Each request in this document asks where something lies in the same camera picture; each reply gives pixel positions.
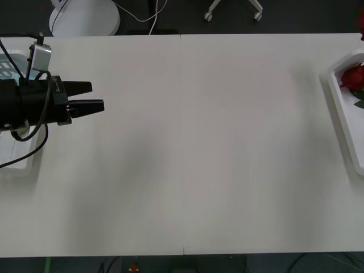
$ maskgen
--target cable on floor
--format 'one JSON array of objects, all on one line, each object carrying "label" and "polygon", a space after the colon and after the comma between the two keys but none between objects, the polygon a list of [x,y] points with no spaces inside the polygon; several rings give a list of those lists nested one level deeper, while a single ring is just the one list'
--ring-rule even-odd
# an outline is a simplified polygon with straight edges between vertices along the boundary
[{"label": "cable on floor", "polygon": [[56,16],[55,20],[53,21],[52,28],[51,28],[51,34],[52,34],[52,35],[53,35],[53,28],[55,27],[55,23],[56,23],[56,21],[57,21],[58,15],[61,13],[61,11],[62,11],[63,7],[67,4],[67,2],[68,2],[68,0],[66,0],[66,1],[64,2],[64,4],[62,5],[62,7],[60,8],[60,10],[59,10],[59,11],[58,11],[58,13],[57,13],[57,16]]},{"label": "cable on floor", "polygon": [[157,11],[153,16],[151,16],[151,17],[149,17],[148,19],[145,19],[145,20],[140,20],[140,19],[138,19],[133,13],[131,13],[130,11],[128,11],[128,10],[126,10],[126,9],[124,9],[122,6],[120,6],[118,3],[115,3],[114,2],[114,4],[115,5],[117,5],[120,9],[122,9],[123,11],[125,11],[126,13],[128,13],[129,15],[131,15],[135,20],[137,20],[138,22],[141,22],[141,23],[143,23],[143,22],[147,22],[147,21],[149,21],[150,19],[152,19],[152,18],[154,18],[155,16],[157,16],[163,9],[164,9],[164,7],[166,6],[166,4],[167,4],[167,2],[168,2],[168,0],[166,0],[165,1],[165,3],[164,3],[164,5],[163,5],[163,7],[159,10],[159,11]]},{"label": "cable on floor", "polygon": [[158,17],[158,0],[156,0],[156,4],[155,4],[155,18],[154,18],[153,25],[152,25],[152,27],[150,28],[149,35],[151,35],[151,34],[152,34],[152,31],[153,31],[153,28],[154,28],[154,26],[155,26],[155,23],[157,22],[157,17]]}]

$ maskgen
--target black cable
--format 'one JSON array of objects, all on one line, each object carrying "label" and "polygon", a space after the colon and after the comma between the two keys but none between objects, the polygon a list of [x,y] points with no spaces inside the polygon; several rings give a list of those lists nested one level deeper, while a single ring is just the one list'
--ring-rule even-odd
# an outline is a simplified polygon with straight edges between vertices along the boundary
[{"label": "black cable", "polygon": [[27,159],[30,156],[32,156],[33,154],[37,153],[40,149],[42,149],[43,146],[45,145],[45,143],[47,142],[47,139],[48,139],[48,125],[45,124],[44,127],[45,127],[45,137],[44,137],[42,143],[35,150],[33,150],[32,152],[30,152],[29,154],[27,154],[27,155],[25,155],[25,156],[23,156],[21,158],[15,159],[13,161],[10,161],[10,162],[4,163],[4,164],[1,164],[0,169],[4,168],[4,167],[7,167],[9,165],[15,164],[15,163],[17,163],[19,161],[22,161],[24,159]]},{"label": "black cable", "polygon": [[105,273],[104,264],[106,263],[107,259],[108,259],[108,257],[106,257],[104,259],[104,261],[101,263],[101,265],[100,265],[100,267],[99,267],[99,269],[97,271],[98,273]]},{"label": "black cable", "polygon": [[248,255],[245,255],[245,263],[244,263],[244,273],[250,273],[249,267],[248,267]]},{"label": "black cable", "polygon": [[344,255],[347,255],[347,256],[348,256],[348,258],[350,257],[351,259],[356,260],[357,262],[364,264],[364,261],[360,260],[360,259],[359,259],[358,257],[356,257],[355,255],[349,255],[348,253],[345,253],[345,252],[343,252],[343,254],[344,254]]},{"label": "black cable", "polygon": [[120,258],[120,257],[116,257],[116,258],[114,258],[114,259],[111,261],[111,263],[109,264],[109,267],[108,267],[108,268],[107,268],[107,270],[106,270],[106,273],[109,273],[109,272],[110,272],[110,269],[111,269],[111,267],[113,266],[114,262],[116,262],[119,258]]},{"label": "black cable", "polygon": [[353,257],[347,255],[347,253],[342,252],[342,255],[344,255],[348,260],[350,260],[356,267],[358,267],[361,271],[363,271],[362,267],[354,260]]},{"label": "black cable", "polygon": [[68,0],[66,0],[66,2],[64,2],[64,4],[62,5],[61,9],[59,10],[59,12],[58,12],[58,14],[57,14],[57,16],[56,16],[55,20],[53,21],[52,29],[51,29],[51,34],[52,34],[52,35],[53,35],[53,28],[54,28],[54,26],[55,26],[55,22],[56,22],[56,20],[57,20],[57,18],[58,18],[58,15],[61,13],[61,11],[62,11],[63,7],[67,4],[67,2],[68,2]]},{"label": "black cable", "polygon": [[286,271],[286,273],[291,273],[292,269],[294,268],[294,266],[302,259],[304,258],[308,253],[302,253],[301,255],[298,256],[298,258],[296,258],[293,263],[291,263],[291,265],[289,266],[288,270]]},{"label": "black cable", "polygon": [[1,42],[1,37],[30,37],[30,38],[34,38],[34,39],[38,40],[40,38],[40,35],[36,35],[36,34],[32,34],[32,33],[22,33],[22,32],[21,33],[2,33],[2,34],[0,34],[0,48],[1,48],[1,50],[4,52],[5,56],[8,58],[9,62],[13,65],[16,72],[19,74],[20,78],[22,80],[24,80],[24,76],[20,72],[20,69],[18,68],[16,63],[13,61],[13,59],[10,57],[8,51],[6,50],[5,46]]},{"label": "black cable", "polygon": [[48,89],[47,89],[47,95],[45,95],[45,103],[44,103],[44,106],[43,106],[43,110],[42,110],[42,113],[40,114],[40,117],[39,117],[39,121],[38,123],[36,124],[34,130],[29,133],[29,135],[25,138],[21,138],[18,133],[16,131],[11,131],[11,136],[16,139],[17,141],[20,141],[20,142],[25,142],[25,141],[28,141],[30,140],[32,137],[34,137],[34,135],[39,131],[40,127],[42,126],[45,118],[46,118],[46,113],[47,113],[47,108],[48,108],[48,104],[49,104],[49,98],[51,97],[51,88],[52,88],[52,75],[49,71],[44,71],[44,72],[40,72],[38,75],[37,75],[37,78],[41,77],[42,74],[46,73],[47,74],[47,80],[48,80]]}]

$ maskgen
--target white stand base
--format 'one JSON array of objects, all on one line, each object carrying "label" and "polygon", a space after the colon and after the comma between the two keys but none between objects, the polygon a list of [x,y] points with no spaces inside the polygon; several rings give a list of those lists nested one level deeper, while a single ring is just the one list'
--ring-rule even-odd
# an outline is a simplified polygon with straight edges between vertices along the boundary
[{"label": "white stand base", "polygon": [[[54,9],[49,29],[59,10]],[[111,0],[71,0],[63,7],[53,28],[54,37],[109,36],[119,29],[120,15]]]}]

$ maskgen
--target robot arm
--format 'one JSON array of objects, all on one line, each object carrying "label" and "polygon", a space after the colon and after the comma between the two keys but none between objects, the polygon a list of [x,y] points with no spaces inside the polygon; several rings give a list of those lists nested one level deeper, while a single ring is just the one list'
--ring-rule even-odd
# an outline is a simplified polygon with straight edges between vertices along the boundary
[{"label": "robot arm", "polygon": [[[47,80],[0,80],[0,131],[36,125],[46,103]],[[72,123],[72,118],[104,111],[103,100],[74,100],[68,97],[92,92],[90,82],[62,81],[52,76],[51,95],[43,123]]]}]

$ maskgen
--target green leaf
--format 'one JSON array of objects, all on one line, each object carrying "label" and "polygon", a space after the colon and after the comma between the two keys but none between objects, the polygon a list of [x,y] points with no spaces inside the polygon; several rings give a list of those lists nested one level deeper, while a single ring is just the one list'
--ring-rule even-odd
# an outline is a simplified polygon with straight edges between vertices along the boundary
[{"label": "green leaf", "polygon": [[351,94],[355,98],[358,98],[359,100],[364,100],[364,91],[362,91],[362,90],[354,90],[352,88],[349,88],[349,91],[351,92]]},{"label": "green leaf", "polygon": [[364,101],[358,101],[356,104],[354,104],[355,106],[364,109]]}]

